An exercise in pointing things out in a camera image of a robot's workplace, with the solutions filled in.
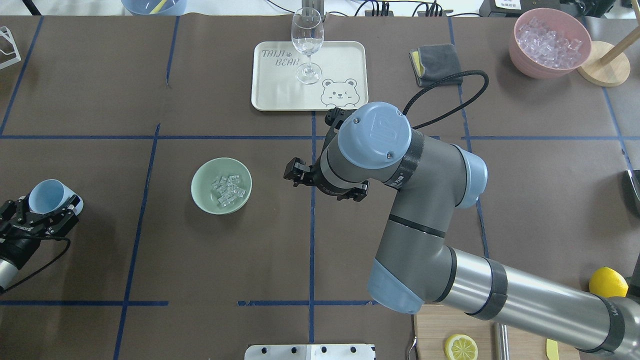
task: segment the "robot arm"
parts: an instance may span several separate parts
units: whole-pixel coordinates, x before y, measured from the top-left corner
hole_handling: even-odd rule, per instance
[[[362,200],[370,178],[398,190],[367,287],[374,300],[407,314],[439,302],[583,352],[640,359],[634,300],[600,298],[444,244],[454,208],[472,206],[484,191],[481,158],[424,136],[384,102],[333,125],[340,131],[330,130],[316,163],[294,158],[284,177],[338,199]]]
[[[31,212],[28,201],[29,195],[0,206],[0,294],[7,291],[43,239],[59,239],[78,223],[74,213],[80,203],[77,195],[47,214]]]

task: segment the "pink bowl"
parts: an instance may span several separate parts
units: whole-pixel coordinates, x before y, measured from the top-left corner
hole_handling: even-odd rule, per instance
[[[582,58],[575,64],[575,66],[570,69],[554,69],[552,67],[546,67],[542,64],[536,63],[522,50],[516,41],[516,31],[518,31],[518,29],[524,24],[527,24],[532,17],[543,20],[552,30],[564,32],[564,36],[569,40],[577,39],[582,41],[582,46],[579,50]],[[511,39],[509,39],[509,56],[511,57],[513,65],[516,65],[518,70],[523,74],[534,79],[559,78],[562,75],[568,74],[587,61],[590,53],[591,37],[589,36],[587,29],[585,29],[584,26],[571,15],[555,9],[538,8],[525,12],[516,21],[513,31],[511,32]]]

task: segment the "ur logo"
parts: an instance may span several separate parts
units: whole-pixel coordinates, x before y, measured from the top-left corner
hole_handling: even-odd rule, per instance
[[[393,145],[398,133],[394,129],[394,121],[384,115],[376,115],[369,136],[376,141]]]

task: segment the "lemon slice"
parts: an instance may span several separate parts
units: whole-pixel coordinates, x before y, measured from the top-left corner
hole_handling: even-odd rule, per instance
[[[478,346],[467,335],[455,334],[449,336],[449,339],[444,343],[444,353],[448,360],[476,360]]]

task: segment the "green bowl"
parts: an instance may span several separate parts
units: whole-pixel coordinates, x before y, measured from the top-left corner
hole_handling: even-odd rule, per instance
[[[231,174],[240,175],[242,182],[238,184],[246,190],[244,198],[236,200],[233,204],[223,207],[218,202],[218,194],[213,192],[211,185],[220,176]],[[251,195],[252,179],[249,170],[244,164],[232,158],[217,158],[202,165],[191,180],[191,197],[196,205],[210,214],[231,214],[242,208]]]

